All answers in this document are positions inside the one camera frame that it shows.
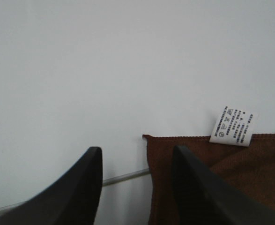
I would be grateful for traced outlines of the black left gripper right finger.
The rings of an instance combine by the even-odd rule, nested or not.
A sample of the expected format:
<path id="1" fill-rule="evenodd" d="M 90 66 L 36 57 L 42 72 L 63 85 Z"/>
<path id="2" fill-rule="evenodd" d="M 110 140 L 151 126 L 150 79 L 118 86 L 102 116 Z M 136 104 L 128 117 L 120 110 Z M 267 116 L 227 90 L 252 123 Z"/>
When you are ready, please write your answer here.
<path id="1" fill-rule="evenodd" d="M 275 225 L 275 211 L 213 173 L 186 146 L 175 146 L 171 186 L 181 225 Z"/>

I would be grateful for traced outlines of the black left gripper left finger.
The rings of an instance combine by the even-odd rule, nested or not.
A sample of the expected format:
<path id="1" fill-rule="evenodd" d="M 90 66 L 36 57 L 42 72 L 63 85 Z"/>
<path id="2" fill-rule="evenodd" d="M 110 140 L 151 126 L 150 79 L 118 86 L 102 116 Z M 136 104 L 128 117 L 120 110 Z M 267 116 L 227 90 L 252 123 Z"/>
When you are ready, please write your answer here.
<path id="1" fill-rule="evenodd" d="M 102 183 L 102 150 L 90 147 L 48 188 L 1 215 L 0 225 L 92 225 Z"/>

